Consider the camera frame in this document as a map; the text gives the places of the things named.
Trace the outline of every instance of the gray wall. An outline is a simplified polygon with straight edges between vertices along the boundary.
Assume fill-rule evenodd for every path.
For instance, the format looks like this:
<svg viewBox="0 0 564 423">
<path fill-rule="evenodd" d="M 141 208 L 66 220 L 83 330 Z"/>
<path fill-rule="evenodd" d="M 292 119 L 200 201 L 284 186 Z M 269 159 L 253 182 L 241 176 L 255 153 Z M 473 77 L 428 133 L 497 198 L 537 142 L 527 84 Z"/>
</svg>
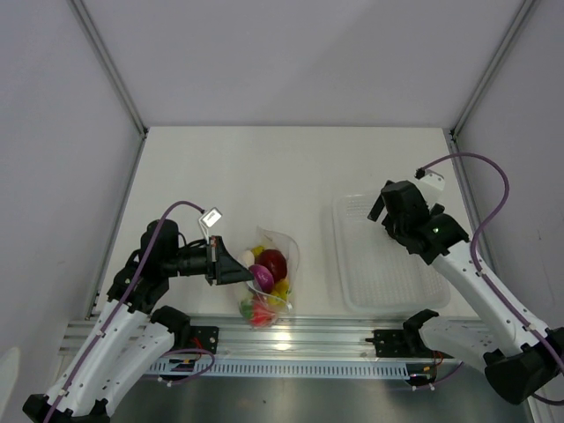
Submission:
<svg viewBox="0 0 564 423">
<path fill-rule="evenodd" d="M 460 140 L 508 173 L 507 206 L 487 230 L 493 259 L 516 296 L 552 326 L 564 325 L 563 21 L 562 1 L 540 2 Z M 500 178 L 467 165 L 485 216 L 501 198 Z M 553 386 L 552 396 L 563 398 L 564 378 Z"/>
<path fill-rule="evenodd" d="M 149 126 L 450 127 L 521 0 L 88 0 Z"/>
<path fill-rule="evenodd" d="M 85 313 L 139 138 L 64 1 L 1 2 L 0 57 L 0 352 L 23 352 L 17 423 Z"/>
</svg>

